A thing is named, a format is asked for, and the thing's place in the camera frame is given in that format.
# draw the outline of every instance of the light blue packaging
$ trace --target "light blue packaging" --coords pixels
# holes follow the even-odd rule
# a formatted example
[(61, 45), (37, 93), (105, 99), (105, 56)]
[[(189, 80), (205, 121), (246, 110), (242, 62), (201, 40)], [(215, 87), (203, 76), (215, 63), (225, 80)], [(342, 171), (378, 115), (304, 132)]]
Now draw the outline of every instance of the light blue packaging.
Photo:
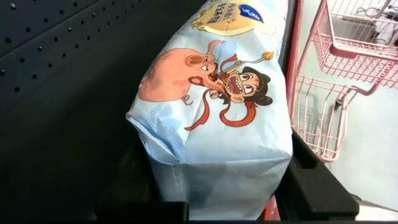
[(281, 0), (209, 0), (142, 79), (127, 119), (162, 198), (188, 202), (191, 220), (255, 220), (287, 168), (286, 13)]

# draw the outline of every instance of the pink wire basket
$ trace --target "pink wire basket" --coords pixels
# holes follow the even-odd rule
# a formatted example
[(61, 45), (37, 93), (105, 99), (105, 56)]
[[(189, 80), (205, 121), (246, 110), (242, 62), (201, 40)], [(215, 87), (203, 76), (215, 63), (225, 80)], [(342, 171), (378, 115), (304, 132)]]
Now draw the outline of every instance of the pink wire basket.
[(292, 127), (323, 162), (338, 158), (347, 128), (346, 85), (297, 77)]
[(398, 13), (388, 11), (392, 3), (323, 0), (310, 36), (322, 71), (398, 89)]

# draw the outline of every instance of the cartoon pig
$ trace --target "cartoon pig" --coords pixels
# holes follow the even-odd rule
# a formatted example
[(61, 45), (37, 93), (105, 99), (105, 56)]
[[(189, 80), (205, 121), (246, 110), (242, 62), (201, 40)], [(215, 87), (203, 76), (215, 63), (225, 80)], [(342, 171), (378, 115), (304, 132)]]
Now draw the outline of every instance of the cartoon pig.
[(209, 74), (218, 69), (212, 51), (221, 43), (221, 40), (210, 42), (205, 54), (193, 49), (177, 48), (160, 55), (149, 70), (148, 77), (141, 82), (139, 98), (151, 102), (182, 99), (190, 88), (191, 77), (202, 77), (204, 86), (223, 91), (209, 79)]

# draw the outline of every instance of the cartoon character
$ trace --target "cartoon character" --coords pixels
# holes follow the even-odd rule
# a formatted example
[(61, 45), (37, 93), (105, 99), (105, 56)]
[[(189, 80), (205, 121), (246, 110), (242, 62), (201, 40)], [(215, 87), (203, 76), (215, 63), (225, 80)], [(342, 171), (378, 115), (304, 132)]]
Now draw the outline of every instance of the cartoon character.
[[(220, 118), (228, 126), (241, 127), (251, 123), (256, 116), (256, 105), (266, 106), (272, 103), (272, 99), (266, 96), (268, 83), (271, 79), (251, 67), (244, 67), (242, 72), (237, 68), (244, 63), (259, 63), (263, 60), (271, 60), (273, 53), (266, 52), (259, 60), (254, 62), (240, 61), (235, 54), (221, 64), (221, 72), (218, 73), (218, 62), (212, 54), (221, 40), (214, 40), (209, 43), (206, 54), (201, 54), (193, 49), (171, 49), (159, 56), (149, 70), (148, 77), (141, 82), (138, 90), (139, 98), (151, 102), (164, 102), (182, 100), (186, 105), (189, 96), (187, 92), (191, 84), (206, 87), (203, 94), (205, 111), (201, 118), (191, 127), (185, 128), (188, 131), (205, 124), (210, 108), (206, 100), (206, 94), (210, 92), (211, 98), (220, 98), (228, 107), (221, 111)], [(228, 62), (235, 61), (234, 65), (223, 71)], [(234, 103), (244, 103), (248, 113), (241, 121), (230, 121), (225, 118)]]
[[(263, 55), (264, 58), (269, 58), (269, 52)], [(236, 55), (226, 60), (221, 64), (221, 71), (223, 65), (226, 62), (236, 60)], [(192, 126), (185, 128), (187, 131), (191, 131), (201, 124), (205, 124), (210, 115), (209, 104), (206, 99), (206, 94), (210, 92), (210, 97), (212, 99), (220, 98), (224, 100), (223, 104), (227, 104), (228, 107), (225, 108), (220, 113), (220, 119), (225, 125), (231, 127), (242, 127), (250, 124), (256, 117), (256, 107), (267, 106), (272, 103), (272, 98), (266, 96), (268, 92), (268, 83), (271, 79), (265, 75), (261, 74), (257, 70), (251, 67), (244, 67), (242, 72), (238, 72), (236, 69), (242, 65), (243, 62), (237, 60), (235, 64), (227, 69), (227, 71), (222, 71), (215, 82), (222, 83), (224, 86), (223, 91), (207, 89), (203, 94), (203, 102), (205, 104), (205, 110), (202, 116), (196, 121)], [(191, 77), (190, 82), (196, 85), (201, 85), (200, 77)], [(225, 118), (225, 114), (228, 112), (231, 101), (234, 103), (244, 103), (247, 108), (246, 116), (240, 121), (230, 121)]]
[(222, 90), (215, 84), (214, 77), (218, 64), (212, 54), (221, 40), (209, 43), (208, 51), (201, 54), (193, 49), (178, 48), (160, 55), (149, 70), (147, 79), (141, 82), (139, 98), (151, 102), (183, 99), (190, 87), (190, 77), (201, 77), (203, 85), (214, 90)]

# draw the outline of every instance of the floor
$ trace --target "floor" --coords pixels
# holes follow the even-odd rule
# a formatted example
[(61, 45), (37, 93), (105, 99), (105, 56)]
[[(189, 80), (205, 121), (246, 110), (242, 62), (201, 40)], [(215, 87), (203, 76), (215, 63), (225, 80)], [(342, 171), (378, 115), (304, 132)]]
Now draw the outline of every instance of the floor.
[[(320, 0), (304, 1), (301, 50), (319, 3)], [(317, 66), (317, 61), (315, 48), (311, 44), (301, 75), (344, 85), (371, 86), (362, 81), (326, 75)], [(316, 99), (320, 95), (315, 93), (313, 97)], [(352, 194), (395, 210), (398, 210), (397, 99), (398, 90), (388, 87), (380, 87), (371, 96), (357, 95), (348, 108), (347, 133), (340, 156), (337, 161), (327, 164)], [(314, 109), (319, 110), (319, 106), (314, 106)]]

